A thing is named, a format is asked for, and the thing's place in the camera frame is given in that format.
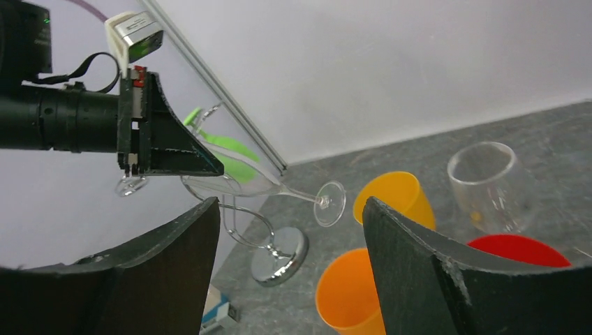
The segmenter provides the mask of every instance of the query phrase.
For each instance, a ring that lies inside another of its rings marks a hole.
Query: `green plastic piece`
[[[185,118],[183,124],[185,126],[191,126],[201,111],[201,108],[196,108]],[[252,161],[259,162],[259,157],[254,152],[252,152],[246,145],[232,137],[211,135],[203,130],[200,130],[200,135],[206,142],[210,144],[223,147],[224,149],[231,150],[247,158],[250,158]],[[255,171],[251,166],[215,152],[213,154],[219,161],[222,162],[222,164],[224,164],[224,172],[239,183],[249,183],[257,176],[257,171]]]

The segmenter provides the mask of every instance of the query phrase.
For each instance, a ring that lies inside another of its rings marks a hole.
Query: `gray countertop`
[[[556,247],[573,263],[592,261],[586,255],[592,255],[592,103],[588,102],[291,167],[283,180],[301,191],[316,193],[326,181],[340,181],[348,196],[343,218],[322,228],[315,222],[311,203],[269,197],[261,213],[276,228],[303,230],[309,238],[309,254],[291,279],[263,288],[250,275],[253,250],[237,245],[213,284],[239,309],[241,320],[219,334],[335,334],[317,314],[316,284],[336,257],[365,246],[352,203],[362,187],[382,173],[403,170],[417,176],[436,214],[439,232],[455,236],[462,231],[462,238],[476,234],[472,227],[460,228],[452,221],[454,199],[446,165],[458,150],[484,140],[512,147],[537,179],[542,206],[538,222],[526,234]],[[262,239],[265,229],[254,223],[245,236]]]

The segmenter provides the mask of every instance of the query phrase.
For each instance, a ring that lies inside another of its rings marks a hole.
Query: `metal wine glass holder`
[[[229,182],[236,182],[228,177]],[[206,197],[199,194],[195,188],[183,184],[187,191],[199,201]],[[230,197],[232,202],[228,204],[226,198]],[[275,230],[272,223],[260,213],[246,207],[237,206],[236,197],[233,195],[221,195],[219,207],[222,209],[222,224],[226,232],[237,243],[256,248],[251,260],[251,275],[261,286],[271,287],[287,281],[296,273],[302,265],[309,250],[309,241],[306,235],[294,227],[284,227]],[[232,210],[232,226],[228,226],[226,211]],[[236,212],[242,211],[252,215],[254,218],[265,224],[269,236],[260,243],[253,243],[238,233]]]

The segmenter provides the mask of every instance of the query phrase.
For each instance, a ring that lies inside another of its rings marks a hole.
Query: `white wall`
[[[64,0],[31,2],[51,10],[54,73],[70,73],[91,53],[107,51],[102,23],[80,7]],[[142,10],[133,0],[89,2],[108,17]],[[179,118],[196,106],[217,103],[170,41],[165,39],[159,51],[138,63],[160,73],[165,95]],[[99,57],[82,80],[96,90],[113,74],[111,61]],[[226,111],[218,111],[205,128],[231,135],[264,157]],[[154,229],[196,203],[178,177],[151,178],[140,192],[119,198],[113,191],[121,176],[115,154],[1,150],[0,161],[0,265],[5,267],[74,262]],[[263,201],[240,203],[258,209]],[[241,213],[238,219],[240,230],[251,220]],[[222,231],[214,271],[233,246]]]
[[[288,163],[592,96],[589,0],[159,3]]]

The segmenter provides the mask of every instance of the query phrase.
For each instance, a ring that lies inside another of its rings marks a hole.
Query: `black cable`
[[[73,78],[82,77],[89,70],[92,61],[97,56],[100,56],[102,54],[104,54],[105,56],[109,56],[111,59],[113,59],[113,61],[115,62],[115,66],[117,67],[117,72],[115,73],[115,79],[113,79],[113,81],[108,86],[106,86],[104,89],[100,89],[100,90],[96,91],[98,93],[108,93],[117,84],[117,81],[119,80],[119,72],[120,72],[119,63],[117,62],[115,57],[113,57],[113,55],[111,55],[109,52],[97,52],[95,54],[88,56],[82,62],[82,64],[80,64],[80,66],[78,66],[78,68],[76,70],[74,70],[74,72],[72,72],[69,75],[53,75],[51,77],[45,77],[45,78],[41,78],[41,79],[31,80],[31,82],[34,84],[53,85],[53,84],[61,84],[62,82],[68,82],[70,79],[73,79]]]

